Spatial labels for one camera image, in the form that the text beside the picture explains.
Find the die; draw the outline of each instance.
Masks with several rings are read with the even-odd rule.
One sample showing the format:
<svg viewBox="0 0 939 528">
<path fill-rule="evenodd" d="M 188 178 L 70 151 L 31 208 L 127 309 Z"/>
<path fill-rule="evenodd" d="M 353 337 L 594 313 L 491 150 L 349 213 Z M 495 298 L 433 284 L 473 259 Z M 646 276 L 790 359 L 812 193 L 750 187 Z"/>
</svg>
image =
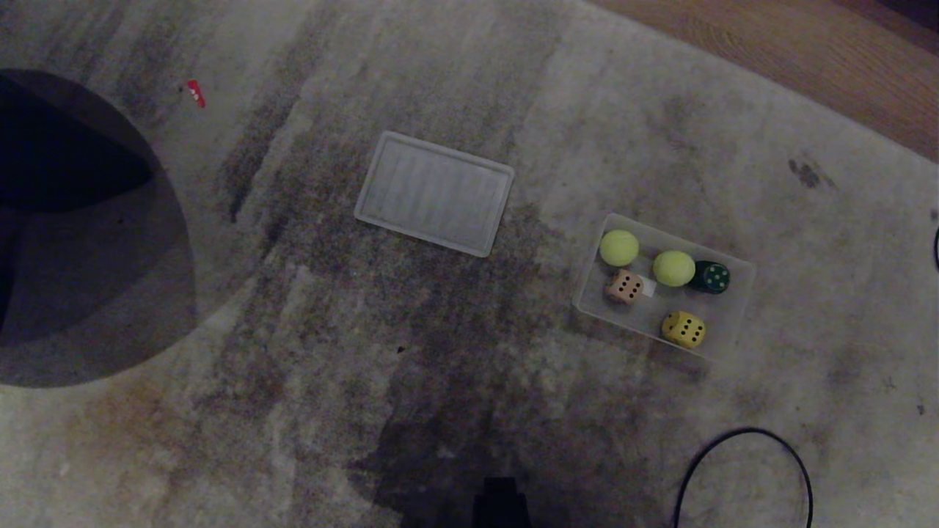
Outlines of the die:
<svg viewBox="0 0 939 528">
<path fill-rule="evenodd" d="M 632 304 L 639 300 L 642 287 L 642 279 L 638 275 L 629 270 L 619 270 L 607 286 L 607 296 L 617 303 Z"/>
<path fill-rule="evenodd" d="M 704 321 L 688 312 L 671 312 L 662 321 L 662 336 L 686 349 L 694 349 L 700 345 L 706 333 Z"/>
<path fill-rule="evenodd" d="M 705 293 L 722 293 L 731 285 L 731 271 L 727 266 L 710 260 L 695 262 L 695 276 L 688 283 L 698 291 Z"/>
</svg>

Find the black cable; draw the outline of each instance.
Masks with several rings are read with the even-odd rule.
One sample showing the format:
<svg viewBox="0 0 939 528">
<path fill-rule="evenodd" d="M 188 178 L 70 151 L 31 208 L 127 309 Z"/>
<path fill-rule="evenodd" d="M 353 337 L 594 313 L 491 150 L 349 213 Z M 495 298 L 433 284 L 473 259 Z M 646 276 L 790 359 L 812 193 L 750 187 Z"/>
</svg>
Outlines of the black cable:
<svg viewBox="0 0 939 528">
<path fill-rule="evenodd" d="M 939 229 L 936 229 L 936 238 L 932 239 L 932 260 L 936 264 L 936 270 L 939 271 Z"/>
<path fill-rule="evenodd" d="M 936 242 L 939 243 L 939 233 L 936 234 Z M 672 524 L 673 528 L 678 528 L 678 518 L 682 515 L 682 500 L 685 498 L 685 490 L 688 488 L 688 482 L 691 481 L 691 476 L 695 473 L 695 470 L 698 469 L 698 464 L 701 463 L 701 461 L 704 459 L 704 457 L 707 456 L 708 453 L 710 453 L 715 447 L 718 447 L 724 443 L 726 440 L 729 440 L 735 436 L 749 433 L 762 434 L 763 436 L 768 436 L 773 440 L 781 443 L 782 446 L 786 448 L 786 451 L 789 451 L 789 454 L 792 455 L 793 458 L 795 458 L 795 461 L 799 463 L 799 469 L 802 470 L 802 476 L 806 479 L 806 489 L 808 490 L 808 521 L 806 522 L 806 528 L 811 528 L 812 511 L 814 510 L 815 500 L 812 496 L 812 483 L 808 479 L 808 470 L 806 469 L 806 465 L 802 463 L 802 459 L 795 452 L 795 449 L 793 449 L 793 447 L 785 440 L 782 440 L 777 435 L 767 431 L 766 429 L 760 429 L 756 427 L 744 427 L 741 429 L 728 431 L 712 440 L 711 443 L 708 443 L 704 449 L 702 449 L 700 453 L 695 456 L 694 460 L 691 461 L 691 465 L 688 467 L 688 472 L 685 474 L 685 480 L 682 481 L 682 487 L 678 490 L 678 502 L 675 504 L 674 524 Z"/>
</svg>

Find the red scrap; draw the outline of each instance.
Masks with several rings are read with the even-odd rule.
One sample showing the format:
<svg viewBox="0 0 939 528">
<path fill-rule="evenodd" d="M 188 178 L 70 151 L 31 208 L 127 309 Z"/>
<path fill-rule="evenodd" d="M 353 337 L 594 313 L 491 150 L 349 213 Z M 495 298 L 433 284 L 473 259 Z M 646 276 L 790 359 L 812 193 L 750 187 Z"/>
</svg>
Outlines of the red scrap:
<svg viewBox="0 0 939 528">
<path fill-rule="evenodd" d="M 199 108 L 206 107 L 206 99 L 202 97 L 202 89 L 199 87 L 199 82 L 195 79 L 189 81 L 189 93 L 192 94 L 192 98 L 195 99 L 195 102 L 199 104 Z"/>
</svg>

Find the transparent container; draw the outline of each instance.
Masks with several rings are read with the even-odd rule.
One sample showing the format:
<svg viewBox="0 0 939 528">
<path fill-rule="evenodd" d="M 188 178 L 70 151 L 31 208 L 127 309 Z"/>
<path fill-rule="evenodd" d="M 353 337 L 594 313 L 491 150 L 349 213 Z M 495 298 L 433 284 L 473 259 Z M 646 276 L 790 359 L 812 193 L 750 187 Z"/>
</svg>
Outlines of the transparent container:
<svg viewBox="0 0 939 528">
<path fill-rule="evenodd" d="M 515 171 L 396 132 L 378 139 L 355 217 L 473 256 L 492 251 Z"/>
<path fill-rule="evenodd" d="M 652 297 L 641 296 L 641 299 L 632 305 L 615 303 L 607 298 L 604 289 L 618 268 L 605 263 L 599 252 L 600 239 L 604 233 L 613 229 L 625 229 L 639 239 L 639 256 L 626 268 L 642 275 L 643 278 L 654 280 L 652 263 L 655 256 L 669 249 L 677 249 L 688 253 L 695 260 L 713 260 L 724 264 L 731 273 L 731 283 L 719 294 L 704 293 L 690 287 L 656 284 Z M 722 353 L 730 351 L 736 344 L 756 275 L 756 266 L 750 262 L 611 213 L 596 232 L 590 246 L 590 254 L 585 259 L 577 282 L 573 301 L 578 310 L 589 316 L 648 335 L 652 339 L 687 350 L 705 359 L 719 361 Z M 669 312 L 676 310 L 698 316 L 707 326 L 706 338 L 694 349 L 680 347 L 662 338 L 662 320 Z"/>
</svg>

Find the yellow tennis ball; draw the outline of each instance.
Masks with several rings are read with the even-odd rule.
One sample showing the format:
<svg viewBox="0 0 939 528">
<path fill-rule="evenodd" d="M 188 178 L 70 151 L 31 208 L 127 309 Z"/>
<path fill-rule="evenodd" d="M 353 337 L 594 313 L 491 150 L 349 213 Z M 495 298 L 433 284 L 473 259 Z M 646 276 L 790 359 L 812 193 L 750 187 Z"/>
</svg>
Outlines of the yellow tennis ball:
<svg viewBox="0 0 939 528">
<path fill-rule="evenodd" d="M 688 253 L 671 249 L 658 254 L 652 271 L 655 280 L 665 286 L 684 286 L 695 276 L 695 261 Z"/>
<path fill-rule="evenodd" d="M 639 241 L 625 229 L 613 229 L 600 239 L 600 258 L 610 266 L 625 266 L 639 254 Z"/>
</svg>

